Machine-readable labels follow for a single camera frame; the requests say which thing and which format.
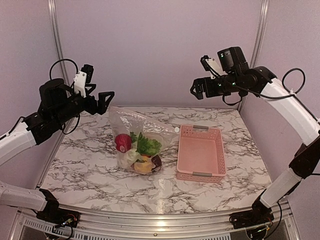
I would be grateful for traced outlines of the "dark red toy fruit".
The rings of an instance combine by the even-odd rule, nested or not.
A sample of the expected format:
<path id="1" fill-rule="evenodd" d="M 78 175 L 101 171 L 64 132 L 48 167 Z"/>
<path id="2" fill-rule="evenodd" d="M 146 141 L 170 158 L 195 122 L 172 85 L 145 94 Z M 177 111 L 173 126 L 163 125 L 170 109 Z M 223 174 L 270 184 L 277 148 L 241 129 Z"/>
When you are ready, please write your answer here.
<path id="1" fill-rule="evenodd" d="M 116 149 L 121 153 L 126 153 L 132 148 L 132 138 L 130 135 L 121 133 L 114 139 Z"/>

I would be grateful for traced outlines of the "clear zip top bag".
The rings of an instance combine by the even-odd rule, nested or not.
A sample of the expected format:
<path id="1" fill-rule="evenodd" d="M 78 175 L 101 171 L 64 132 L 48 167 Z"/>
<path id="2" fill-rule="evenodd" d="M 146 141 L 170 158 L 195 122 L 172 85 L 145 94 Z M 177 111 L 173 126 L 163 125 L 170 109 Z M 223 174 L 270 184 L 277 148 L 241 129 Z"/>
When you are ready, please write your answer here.
<path id="1" fill-rule="evenodd" d="M 180 128 L 122 107 L 110 107 L 108 115 L 117 165 L 141 175 L 161 170 L 160 153 L 174 141 Z"/>

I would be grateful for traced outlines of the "pink plastic basket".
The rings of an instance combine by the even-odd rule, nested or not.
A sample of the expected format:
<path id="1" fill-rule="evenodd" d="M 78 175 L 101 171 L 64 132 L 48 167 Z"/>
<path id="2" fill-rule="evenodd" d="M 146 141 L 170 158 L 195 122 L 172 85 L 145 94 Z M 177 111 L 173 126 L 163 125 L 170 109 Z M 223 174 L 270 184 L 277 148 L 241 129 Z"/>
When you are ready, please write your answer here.
<path id="1" fill-rule="evenodd" d="M 181 125 L 176 178 L 217 184 L 226 173 L 221 130 L 202 125 Z"/>

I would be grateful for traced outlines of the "yellow toy fruit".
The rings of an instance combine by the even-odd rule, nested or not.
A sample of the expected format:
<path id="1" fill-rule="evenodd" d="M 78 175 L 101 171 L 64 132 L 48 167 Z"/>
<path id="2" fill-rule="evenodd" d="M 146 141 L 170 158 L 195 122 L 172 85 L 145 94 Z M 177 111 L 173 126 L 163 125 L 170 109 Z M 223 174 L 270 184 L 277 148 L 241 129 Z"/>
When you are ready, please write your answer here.
<path id="1" fill-rule="evenodd" d="M 152 162 L 135 162 L 134 170 L 139 174 L 149 174 L 152 172 L 153 163 Z"/>

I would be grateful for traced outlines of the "dark maroon toy food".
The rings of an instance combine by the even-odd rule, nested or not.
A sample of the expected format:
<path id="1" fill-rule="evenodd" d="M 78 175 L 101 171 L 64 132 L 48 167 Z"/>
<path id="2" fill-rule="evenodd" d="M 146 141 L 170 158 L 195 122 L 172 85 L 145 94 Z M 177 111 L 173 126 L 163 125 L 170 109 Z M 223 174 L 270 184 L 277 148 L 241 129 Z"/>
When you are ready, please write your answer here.
<path id="1" fill-rule="evenodd" d="M 155 155 L 152 159 L 151 162 L 153 164 L 153 167 L 151 169 L 152 173 L 158 172 L 162 168 L 162 160 L 159 157 L 159 155 Z"/>

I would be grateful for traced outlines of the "white long toy vegetable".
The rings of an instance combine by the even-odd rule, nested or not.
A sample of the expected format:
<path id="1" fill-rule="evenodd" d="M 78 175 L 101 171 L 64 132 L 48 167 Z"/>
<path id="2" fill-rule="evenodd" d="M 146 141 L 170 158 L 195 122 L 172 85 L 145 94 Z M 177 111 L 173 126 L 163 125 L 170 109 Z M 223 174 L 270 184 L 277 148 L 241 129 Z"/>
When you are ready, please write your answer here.
<path id="1" fill-rule="evenodd" d="M 139 153 L 135 149 L 128 150 L 123 155 L 123 161 L 122 164 L 125 168 L 130 167 L 132 164 L 136 162 L 138 159 Z"/>

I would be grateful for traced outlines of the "orange toy fruit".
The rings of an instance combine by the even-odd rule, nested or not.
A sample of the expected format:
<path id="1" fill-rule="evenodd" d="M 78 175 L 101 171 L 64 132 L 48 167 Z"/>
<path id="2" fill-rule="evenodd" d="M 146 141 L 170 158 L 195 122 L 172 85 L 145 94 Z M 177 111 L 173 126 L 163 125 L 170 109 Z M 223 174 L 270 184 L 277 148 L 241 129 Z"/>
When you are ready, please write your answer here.
<path id="1" fill-rule="evenodd" d="M 143 161 L 149 161 L 149 160 L 152 159 L 152 157 L 151 157 L 151 156 L 147 156 L 147 155 L 141 155 L 141 159 L 142 159 Z"/>

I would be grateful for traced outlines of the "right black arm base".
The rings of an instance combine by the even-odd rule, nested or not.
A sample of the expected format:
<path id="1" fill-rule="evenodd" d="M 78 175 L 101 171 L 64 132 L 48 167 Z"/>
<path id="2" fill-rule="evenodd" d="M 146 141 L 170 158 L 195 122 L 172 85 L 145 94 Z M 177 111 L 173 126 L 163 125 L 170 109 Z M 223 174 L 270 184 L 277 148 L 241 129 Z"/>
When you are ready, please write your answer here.
<path id="1" fill-rule="evenodd" d="M 256 210 L 246 210 L 234 212 L 229 216 L 229 222 L 233 225 L 234 229 L 241 229 L 261 225 L 274 220 L 274 215 L 271 210 L 262 214 Z"/>

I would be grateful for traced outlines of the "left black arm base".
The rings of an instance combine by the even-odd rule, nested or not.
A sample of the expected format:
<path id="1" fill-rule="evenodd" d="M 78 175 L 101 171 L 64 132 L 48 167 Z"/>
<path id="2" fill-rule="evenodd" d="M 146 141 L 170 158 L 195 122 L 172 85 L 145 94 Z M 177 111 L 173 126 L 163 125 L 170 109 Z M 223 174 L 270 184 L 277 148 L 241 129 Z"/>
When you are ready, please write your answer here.
<path id="1" fill-rule="evenodd" d="M 68 225 L 76 228 L 79 222 L 80 213 L 78 211 L 58 207 L 38 211 L 36 213 L 36 217 L 40 220 L 50 222 L 59 226 L 63 226 L 64 222 L 71 219 L 72 221 Z"/>

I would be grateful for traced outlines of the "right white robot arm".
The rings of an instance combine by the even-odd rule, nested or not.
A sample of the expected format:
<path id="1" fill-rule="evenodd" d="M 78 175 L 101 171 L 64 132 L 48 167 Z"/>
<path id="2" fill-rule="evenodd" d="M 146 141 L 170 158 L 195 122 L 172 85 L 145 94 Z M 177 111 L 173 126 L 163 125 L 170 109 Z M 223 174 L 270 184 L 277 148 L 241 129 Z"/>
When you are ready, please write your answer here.
<path id="1" fill-rule="evenodd" d="M 302 141 L 288 169 L 252 204 L 247 219 L 252 224 L 258 224 L 277 201 L 313 174 L 320 161 L 320 124 L 297 100 L 295 94 L 289 93 L 281 81 L 263 66 L 242 73 L 234 71 L 220 76 L 197 78 L 190 88 L 190 93 L 198 100 L 224 97 L 235 92 L 262 97 L 291 125 Z"/>

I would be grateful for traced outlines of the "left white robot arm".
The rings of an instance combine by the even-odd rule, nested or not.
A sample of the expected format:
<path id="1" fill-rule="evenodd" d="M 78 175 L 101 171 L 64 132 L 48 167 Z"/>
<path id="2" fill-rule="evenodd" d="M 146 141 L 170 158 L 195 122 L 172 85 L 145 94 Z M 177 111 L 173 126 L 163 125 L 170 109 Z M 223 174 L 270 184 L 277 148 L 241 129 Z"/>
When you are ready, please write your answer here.
<path id="1" fill-rule="evenodd" d="M 64 124 L 78 117 L 80 113 L 103 115 L 114 91 L 100 92 L 98 98 L 90 93 L 96 85 L 89 83 L 89 90 L 75 90 L 57 78 L 46 82 L 39 88 L 40 105 L 37 112 L 21 117 L 13 128 L 0 138 L 0 163 L 3 165 L 23 151 L 38 146 L 48 140 L 55 132 L 62 131 Z M 63 219 L 63 211 L 50 192 L 45 190 L 27 189 L 19 186 L 0 183 L 0 203 L 11 207 L 21 207 L 43 211 L 53 223 Z"/>

